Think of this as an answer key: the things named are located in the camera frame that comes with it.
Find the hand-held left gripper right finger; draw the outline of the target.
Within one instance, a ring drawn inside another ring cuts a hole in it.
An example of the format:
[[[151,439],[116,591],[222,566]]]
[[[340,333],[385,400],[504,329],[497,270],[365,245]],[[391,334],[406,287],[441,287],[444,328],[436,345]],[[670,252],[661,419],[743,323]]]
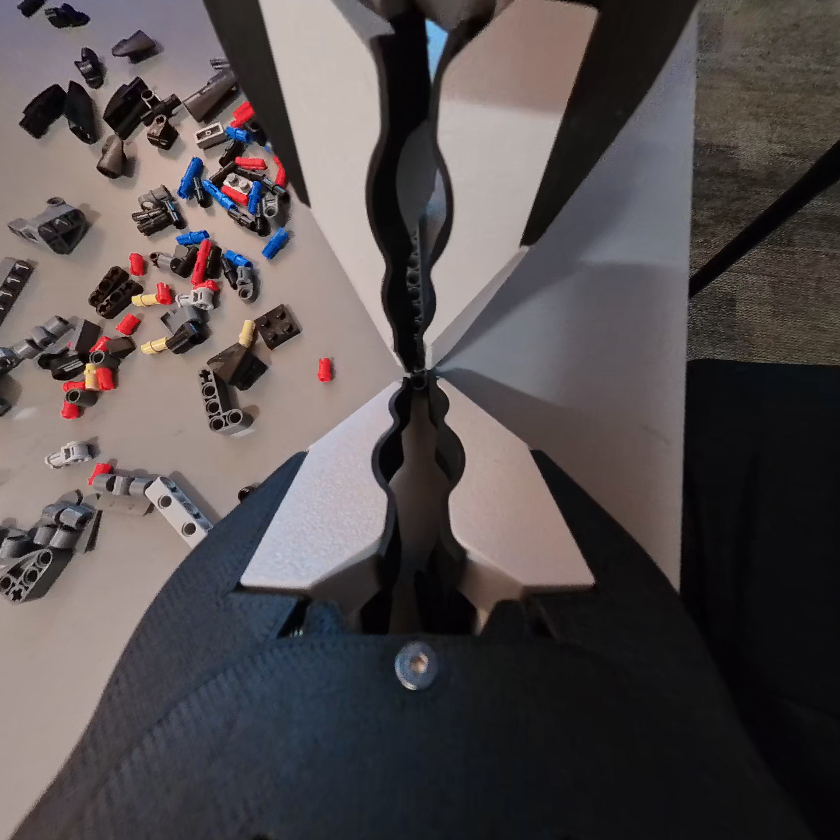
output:
[[[429,385],[437,453],[450,482],[441,576],[483,627],[501,602],[587,592],[594,575],[530,447],[448,382]]]

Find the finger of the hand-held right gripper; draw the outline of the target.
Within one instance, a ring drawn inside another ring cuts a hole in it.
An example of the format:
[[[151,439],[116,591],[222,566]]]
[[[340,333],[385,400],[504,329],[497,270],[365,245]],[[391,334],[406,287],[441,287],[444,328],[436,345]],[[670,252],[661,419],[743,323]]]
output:
[[[397,193],[406,131],[408,2],[259,2],[311,213],[385,345],[408,369],[408,231]]]
[[[597,17],[582,3],[511,2],[444,69],[437,147],[450,194],[430,269],[430,368],[528,253],[524,230]]]

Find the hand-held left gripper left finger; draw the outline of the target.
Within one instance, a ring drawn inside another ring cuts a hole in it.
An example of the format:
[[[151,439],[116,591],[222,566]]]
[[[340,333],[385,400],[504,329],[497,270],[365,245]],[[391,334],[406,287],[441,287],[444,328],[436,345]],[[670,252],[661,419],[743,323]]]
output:
[[[336,602],[364,632],[388,632],[402,553],[390,481],[407,420],[408,383],[394,382],[308,448],[242,587]]]

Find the pile of small lego pieces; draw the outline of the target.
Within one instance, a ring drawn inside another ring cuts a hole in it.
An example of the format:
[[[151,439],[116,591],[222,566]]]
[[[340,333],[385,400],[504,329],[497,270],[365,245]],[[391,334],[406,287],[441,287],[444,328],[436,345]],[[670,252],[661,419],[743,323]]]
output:
[[[112,94],[101,114],[110,135],[101,143],[97,172],[115,180],[127,175],[129,166],[125,143],[139,130],[147,129],[147,140],[155,149],[169,151],[179,138],[172,123],[173,115],[185,109],[198,122],[207,123],[195,133],[199,149],[206,151],[226,144],[219,159],[218,171],[204,177],[206,164],[193,156],[173,194],[165,184],[142,194],[139,212],[132,224],[144,237],[151,237],[169,227],[179,231],[173,255],[155,251],[148,260],[132,253],[127,266],[113,266],[87,298],[88,306],[100,320],[112,322],[114,335],[102,332],[106,324],[84,318],[54,316],[36,324],[20,341],[2,343],[2,382],[27,361],[37,363],[52,380],[61,384],[60,415],[75,421],[97,404],[103,393],[119,384],[119,366],[137,349],[132,338],[141,324],[130,308],[163,307],[167,334],[141,346],[143,354],[183,354],[203,343],[208,336],[208,313],[217,304],[217,280],[224,276],[233,293],[244,302],[257,297],[253,261],[233,250],[223,250],[206,230],[186,230],[187,223],[179,202],[195,200],[200,207],[218,206],[241,228],[260,237],[272,234],[263,256],[275,256],[285,247],[289,234],[282,227],[273,230],[271,219],[286,210],[290,197],[286,174],[280,160],[266,145],[265,133],[248,101],[234,111],[229,125],[209,122],[235,98],[239,84],[227,59],[211,60],[214,75],[199,91],[183,101],[175,94],[161,99],[140,77],[122,84]],[[100,141],[95,101],[88,90],[70,80],[66,88],[53,84],[42,90],[23,110],[19,126],[27,136],[42,139],[56,121],[65,119],[69,130],[80,142],[97,145]],[[245,152],[250,145],[265,146],[278,166],[277,178],[268,173],[267,161]],[[43,211],[32,217],[19,217],[7,224],[9,231],[22,240],[44,246],[50,253],[70,256],[91,228],[91,219],[83,208],[61,196],[45,200]],[[146,274],[147,261],[174,277],[189,279],[189,290],[173,289],[158,282],[144,290],[139,282]],[[246,321],[238,342],[251,349],[256,330],[266,325],[259,318],[256,325]],[[71,557],[90,548],[90,537],[98,524],[103,505],[115,502],[145,515],[153,505],[144,489],[158,476],[130,476],[113,471],[109,463],[97,463],[88,480],[92,496],[81,492],[61,498],[46,506],[40,519],[29,530],[2,528],[2,598],[18,604],[43,596]]]

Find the long black lego beam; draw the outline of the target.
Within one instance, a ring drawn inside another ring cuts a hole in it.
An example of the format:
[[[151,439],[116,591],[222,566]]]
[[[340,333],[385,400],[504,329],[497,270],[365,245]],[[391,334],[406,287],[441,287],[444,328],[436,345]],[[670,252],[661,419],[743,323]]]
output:
[[[423,382],[426,377],[425,332],[435,309],[431,269],[428,268],[432,252],[428,243],[428,228],[428,218],[423,213],[411,233],[411,249],[406,260],[405,288],[410,310],[408,332],[411,340],[406,370],[414,383]]]

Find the angled lego beam with panel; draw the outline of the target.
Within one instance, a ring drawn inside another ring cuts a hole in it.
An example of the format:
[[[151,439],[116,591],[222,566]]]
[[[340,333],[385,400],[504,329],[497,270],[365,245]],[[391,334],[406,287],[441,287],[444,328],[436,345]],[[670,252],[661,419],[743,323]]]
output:
[[[231,391],[247,391],[267,371],[268,365],[240,343],[208,360],[198,372],[198,381],[206,425],[212,432],[235,436],[251,428],[253,416],[234,404]]]

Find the black stool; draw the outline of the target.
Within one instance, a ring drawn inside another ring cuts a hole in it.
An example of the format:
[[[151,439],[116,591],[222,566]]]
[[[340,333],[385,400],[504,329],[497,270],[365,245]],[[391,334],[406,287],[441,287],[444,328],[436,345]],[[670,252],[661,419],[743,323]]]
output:
[[[708,288],[807,204],[838,183],[838,180],[839,142],[836,141],[800,179],[690,277],[689,299]]]

